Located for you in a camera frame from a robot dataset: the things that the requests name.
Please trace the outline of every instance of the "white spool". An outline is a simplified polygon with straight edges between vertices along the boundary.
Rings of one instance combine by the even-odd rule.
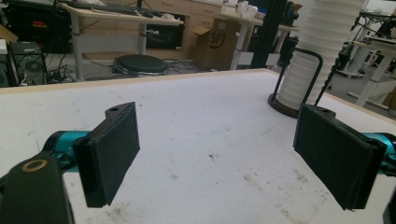
[[[308,49],[322,56],[323,66],[308,97],[314,104],[324,81],[330,74],[350,27],[359,16],[364,0],[315,0],[296,48]],[[276,99],[291,109],[298,110],[318,66],[313,56],[294,52]]]

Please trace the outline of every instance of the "white table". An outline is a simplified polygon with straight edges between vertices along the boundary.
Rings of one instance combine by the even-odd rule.
[[[245,43],[245,39],[250,39],[250,35],[248,35],[248,30],[253,30],[255,25],[262,26],[262,21],[258,19],[244,19],[241,18],[238,14],[229,14],[220,12],[219,16],[229,20],[229,21],[237,21],[241,25],[241,29],[239,31],[238,41],[236,42],[235,50],[233,51],[233,60],[231,61],[230,70],[235,70],[239,58],[241,57],[242,47]]]
[[[139,54],[146,54],[147,24],[180,25],[183,21],[146,18],[121,14],[98,13],[86,9],[78,9],[62,4],[71,16],[73,30],[73,52],[76,63],[76,76],[83,81],[82,53],[109,52],[138,49]],[[121,35],[84,35],[80,31],[79,19],[89,18],[97,20],[130,21],[139,24],[139,36]]]
[[[136,102],[141,150],[111,206],[85,205],[64,182],[76,222],[382,223],[396,180],[379,175],[364,210],[343,211],[294,151],[296,119],[267,104],[266,69],[0,89],[0,175],[60,130],[91,130],[113,105]],[[396,122],[325,94],[321,106],[359,132]]]

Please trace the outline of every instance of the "cable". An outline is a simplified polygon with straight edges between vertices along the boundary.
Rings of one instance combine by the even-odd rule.
[[[190,62],[183,62],[183,61],[172,61],[172,62],[167,62],[169,66],[169,70],[177,72],[179,74],[188,74],[188,73],[200,73],[203,72],[203,70],[199,69],[196,67],[193,63]]]
[[[85,55],[85,54],[84,54],[84,58],[87,59],[88,61],[90,61],[91,63],[95,63],[97,65],[101,65],[101,66],[104,66],[104,67],[113,67],[113,65],[108,65],[108,64],[102,64],[102,63],[94,62],[92,59],[88,58],[87,55]]]
[[[57,0],[54,0],[54,1],[53,1],[53,10],[52,10],[53,24],[56,24],[56,23],[57,23],[57,21],[56,21],[57,8],[58,8],[58,5],[60,5],[60,4],[61,4],[61,3],[58,3]],[[67,50],[64,48],[63,39],[61,38],[61,36],[60,36],[59,33],[58,33],[58,28],[59,28],[58,26],[53,25],[53,29],[52,29],[52,30],[53,30],[53,33],[54,33],[55,36],[56,36],[56,41],[53,41],[53,42],[52,42],[53,45],[52,45],[51,48],[53,48],[53,46],[55,45],[55,43],[59,42],[59,46],[61,47],[61,51],[64,53],[63,57],[62,57],[61,60],[59,61],[59,64],[58,64],[58,71],[57,71],[58,81],[62,82],[63,80],[66,79],[65,73],[64,73],[64,76],[61,77],[61,68],[63,67],[63,66],[62,66],[62,62],[64,61],[64,58],[66,57],[66,52],[67,52]]]
[[[50,64],[52,63],[53,57],[55,57],[55,54],[52,54],[52,58],[50,58],[49,63],[46,65],[46,67],[48,68],[50,66]]]
[[[148,6],[149,9],[151,9],[151,6],[146,2],[146,0],[143,0],[143,2]]]
[[[361,76],[361,73],[360,73],[361,69],[359,68],[358,64],[353,59],[350,59],[350,61],[355,64],[355,66],[356,66],[356,68],[358,70],[357,77],[360,77]]]
[[[372,32],[374,32],[374,33],[376,33],[376,34],[381,34],[382,36],[385,36],[385,37],[387,37],[387,38],[396,39],[395,37],[393,37],[393,36],[391,36],[391,35],[384,35],[384,34],[382,34],[382,33],[379,33],[378,31],[375,31],[375,30],[373,30],[373,29],[371,29],[371,28],[369,28],[369,27],[367,27],[367,26],[361,24],[360,22],[358,22],[358,24],[359,24],[360,26],[364,27],[365,29],[367,29],[367,30],[369,30],[369,31],[372,31]]]
[[[86,81],[99,81],[99,80],[109,80],[112,78],[119,78],[119,77],[131,77],[131,76],[122,74],[122,75],[114,76],[114,77],[88,77],[88,78],[85,78],[85,80]]]
[[[66,73],[71,73],[73,71],[71,71],[70,69],[67,69],[67,64],[63,65],[61,67],[61,69],[63,70],[62,72],[60,71],[59,68],[56,69],[52,69],[48,71],[48,75],[47,75],[47,81],[48,83],[52,84],[52,83],[62,83],[64,82],[68,77],[70,76],[66,76]]]
[[[99,21],[94,21],[93,23],[91,23],[91,24],[89,24],[89,25],[86,25],[86,26],[84,26],[84,27],[82,27],[82,28],[79,28],[79,30],[80,30],[80,31],[85,30],[85,29],[87,29],[88,27],[93,26],[93,25],[95,25],[95,24],[98,23],[98,22],[99,22]]]
[[[127,6],[131,6],[131,5],[134,5],[134,4],[137,4],[137,2],[132,2],[130,4],[127,4]]]
[[[23,69],[22,73],[23,73],[23,80],[21,81],[20,86],[27,86],[27,84],[24,83],[27,78],[27,73],[24,73],[24,69]]]
[[[87,69],[87,71],[84,73],[84,76],[87,75],[87,74],[91,71],[92,68],[94,68],[94,67],[100,67],[100,66],[102,66],[102,65],[94,65],[94,66],[89,67],[89,68]]]
[[[363,17],[363,19],[364,19],[364,24],[367,25],[367,22],[368,22],[368,21],[367,21],[366,18],[364,18],[364,17]],[[353,40],[356,40],[356,38],[358,37],[358,34],[359,34],[359,32],[361,31],[361,29],[363,29],[362,26],[361,26],[361,28],[359,29],[359,31],[356,33],[355,38],[353,38]]]

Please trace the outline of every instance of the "plastic container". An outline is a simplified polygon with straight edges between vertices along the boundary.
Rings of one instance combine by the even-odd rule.
[[[328,26],[316,26],[310,23],[306,23],[304,26],[304,32],[312,33],[319,36],[326,36],[328,38],[340,38],[340,36],[349,36],[350,31],[340,31],[338,29],[329,29]]]
[[[282,86],[279,94],[276,95],[276,99],[282,105],[298,110],[305,97],[306,89],[307,88],[305,88],[305,91],[300,91],[298,94],[296,94],[295,91],[291,91],[288,87]],[[317,99],[316,95],[319,95],[319,93],[320,91],[311,91],[311,94],[309,95],[306,102],[311,105],[314,104]]]
[[[334,55],[334,54],[338,54],[338,52],[342,49],[342,43],[339,45],[318,45],[318,44],[313,44],[304,39],[300,39],[296,47],[299,49],[308,49],[320,55],[322,54]]]
[[[348,23],[354,22],[359,16],[359,14],[356,14],[354,12],[346,12],[326,7],[312,7],[309,15],[323,18],[326,20],[345,21]]]
[[[335,37],[328,37],[328,36],[322,36],[322,35],[316,35],[314,33],[309,33],[307,31],[301,31],[300,39],[309,41],[312,44],[317,44],[317,45],[331,45],[331,46],[341,46],[344,44],[344,42],[347,40],[346,38],[335,38]]]
[[[329,30],[338,30],[340,32],[350,31],[350,28],[353,25],[353,22],[335,21],[312,15],[308,15],[306,23],[316,26],[326,26]]]
[[[329,69],[331,70],[332,66],[333,66],[332,63],[323,64],[319,74],[321,73],[321,71],[328,71]],[[308,74],[308,75],[311,75],[311,77],[312,77],[316,73],[317,67],[315,66],[315,67],[310,68],[310,67],[302,66],[298,63],[291,63],[289,66],[289,70],[299,71],[302,74]]]
[[[343,11],[359,11],[362,8],[360,2],[344,0],[315,0],[313,7],[326,7]]]
[[[316,57],[313,57],[311,55],[303,54],[298,51],[294,52],[295,54],[291,58],[290,63],[294,63],[296,60],[299,62],[301,65],[316,68],[318,66],[318,59]],[[328,64],[334,64],[335,59],[338,57],[338,54],[330,54],[330,53],[320,53],[320,56],[323,59],[323,65],[326,66]]]

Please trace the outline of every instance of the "floor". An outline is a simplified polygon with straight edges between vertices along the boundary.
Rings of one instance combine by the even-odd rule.
[[[74,59],[72,54],[63,55],[50,54],[46,58],[47,67],[49,74],[52,75],[53,81],[56,83],[59,80],[62,82],[73,81],[74,73]],[[84,59],[84,71],[86,80],[106,80],[112,78],[128,78],[129,76],[123,74],[112,73],[112,61],[110,60],[90,60]],[[169,74],[170,75],[182,75],[190,73],[200,73],[207,72],[202,71],[197,68],[192,61],[167,61],[169,64]],[[61,71],[61,74],[51,72],[51,71]],[[345,77],[342,75],[334,75],[332,78],[332,87],[327,89],[327,93],[334,95],[338,98],[349,101],[350,103],[355,103],[356,98],[349,96],[347,93],[349,91],[359,94],[367,83],[369,77],[373,72],[366,72],[365,77]],[[396,109],[385,110],[379,108],[375,105],[365,104],[364,108],[369,109],[377,114],[384,117],[396,120]]]

